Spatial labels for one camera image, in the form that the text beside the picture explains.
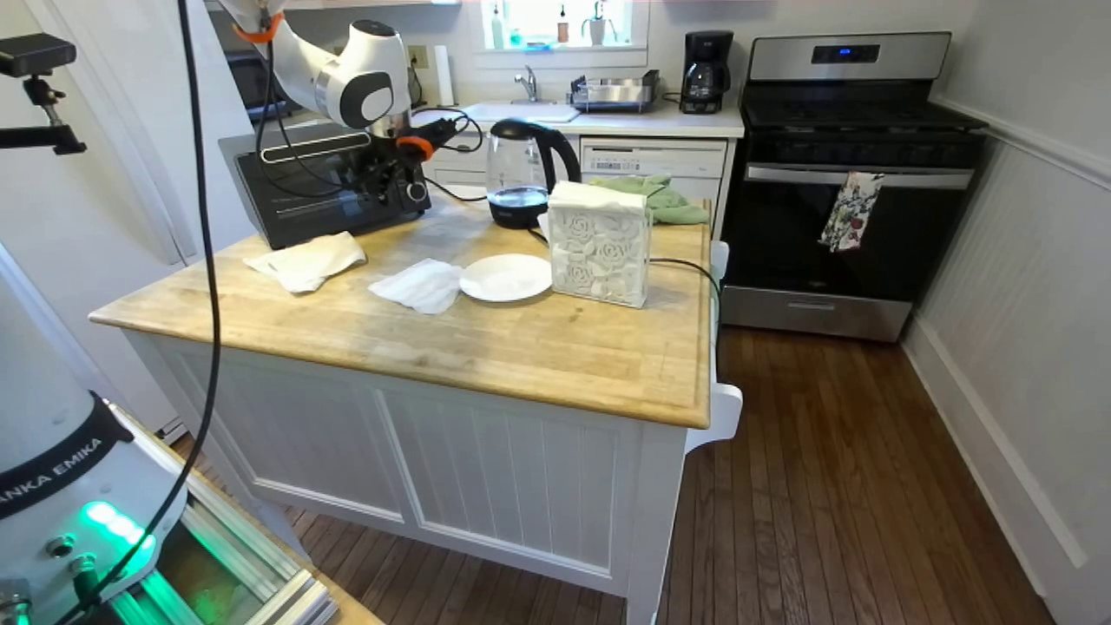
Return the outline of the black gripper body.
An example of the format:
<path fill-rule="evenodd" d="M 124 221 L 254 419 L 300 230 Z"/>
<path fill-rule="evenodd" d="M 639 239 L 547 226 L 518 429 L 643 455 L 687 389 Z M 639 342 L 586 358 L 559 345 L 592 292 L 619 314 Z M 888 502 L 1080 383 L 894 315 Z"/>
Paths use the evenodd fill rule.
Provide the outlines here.
<path fill-rule="evenodd" d="M 460 136 L 455 120 L 437 120 L 407 130 L 397 138 L 374 138 L 353 160 L 359 219 L 360 221 L 409 221 L 431 210 L 424 162 Z"/>

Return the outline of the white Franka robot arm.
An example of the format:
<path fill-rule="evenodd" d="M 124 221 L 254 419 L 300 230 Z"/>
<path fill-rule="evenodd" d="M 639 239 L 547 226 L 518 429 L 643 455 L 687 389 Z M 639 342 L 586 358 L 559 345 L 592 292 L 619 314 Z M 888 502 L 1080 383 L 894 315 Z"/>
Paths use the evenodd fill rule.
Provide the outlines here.
<path fill-rule="evenodd" d="M 219 0 L 287 101 L 344 124 L 344 136 L 262 150 L 265 166 L 335 171 L 365 216 L 418 219 L 431 210 L 424 162 L 460 136 L 462 116 L 409 124 L 409 55 L 397 29 L 350 20 L 342 51 L 302 37 L 284 0 Z"/>

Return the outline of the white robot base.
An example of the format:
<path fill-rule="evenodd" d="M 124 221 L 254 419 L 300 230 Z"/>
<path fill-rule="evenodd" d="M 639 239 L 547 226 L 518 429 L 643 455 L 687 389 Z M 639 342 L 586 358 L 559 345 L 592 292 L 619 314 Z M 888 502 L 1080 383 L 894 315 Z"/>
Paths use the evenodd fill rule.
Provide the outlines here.
<path fill-rule="evenodd" d="M 182 468 L 63 362 L 48 309 L 0 254 L 0 617 L 56 625 L 152 572 Z"/>

